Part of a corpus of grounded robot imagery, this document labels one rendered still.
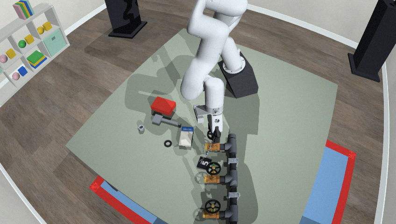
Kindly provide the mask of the red block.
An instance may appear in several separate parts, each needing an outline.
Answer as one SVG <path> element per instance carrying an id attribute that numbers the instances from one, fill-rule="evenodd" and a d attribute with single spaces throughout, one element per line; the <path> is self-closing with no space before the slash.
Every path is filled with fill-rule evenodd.
<path id="1" fill-rule="evenodd" d="M 151 105 L 152 110 L 169 116 L 171 115 L 175 107 L 176 102 L 158 96 Z"/>

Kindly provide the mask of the bag of cable ties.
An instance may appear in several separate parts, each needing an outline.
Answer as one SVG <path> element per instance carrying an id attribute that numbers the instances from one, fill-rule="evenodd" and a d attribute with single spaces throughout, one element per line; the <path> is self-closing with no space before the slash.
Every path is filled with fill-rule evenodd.
<path id="1" fill-rule="evenodd" d="M 182 127 L 179 146 L 191 147 L 193 129 L 193 127 Z"/>

